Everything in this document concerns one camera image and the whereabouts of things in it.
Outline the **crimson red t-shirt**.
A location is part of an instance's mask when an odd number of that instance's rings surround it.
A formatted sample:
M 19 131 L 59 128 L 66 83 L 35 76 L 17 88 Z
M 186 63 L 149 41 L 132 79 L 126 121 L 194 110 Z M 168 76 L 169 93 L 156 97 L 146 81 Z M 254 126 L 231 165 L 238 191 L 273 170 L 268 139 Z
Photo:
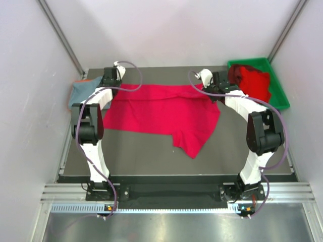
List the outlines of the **crimson red t-shirt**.
M 105 129 L 172 137 L 194 159 L 213 134 L 221 112 L 198 92 L 202 85 L 123 84 L 103 118 Z

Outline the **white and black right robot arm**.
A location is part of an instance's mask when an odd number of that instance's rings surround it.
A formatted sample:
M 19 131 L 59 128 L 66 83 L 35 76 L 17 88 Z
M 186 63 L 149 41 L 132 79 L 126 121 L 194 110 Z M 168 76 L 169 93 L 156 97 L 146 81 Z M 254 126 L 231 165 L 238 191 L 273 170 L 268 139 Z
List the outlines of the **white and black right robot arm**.
M 248 98 L 236 84 L 225 79 L 224 72 L 203 69 L 195 77 L 212 101 L 222 102 L 247 121 L 249 153 L 245 165 L 237 176 L 233 192 L 223 192 L 223 197 L 231 203 L 246 200 L 258 191 L 264 168 L 285 141 L 281 120 L 275 111 Z

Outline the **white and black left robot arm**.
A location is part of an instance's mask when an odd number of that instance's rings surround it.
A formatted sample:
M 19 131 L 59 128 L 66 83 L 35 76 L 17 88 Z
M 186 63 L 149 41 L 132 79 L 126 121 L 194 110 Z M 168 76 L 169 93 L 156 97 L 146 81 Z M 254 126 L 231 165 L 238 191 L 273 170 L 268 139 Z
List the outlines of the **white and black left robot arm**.
M 72 104 L 72 137 L 77 147 L 85 156 L 89 169 L 90 181 L 87 182 L 87 201 L 112 201 L 114 187 L 109 184 L 110 171 L 104 161 L 102 139 L 104 134 L 102 109 L 110 103 L 120 87 L 126 72 L 123 66 L 116 64 L 104 68 L 98 85 L 89 96 Z

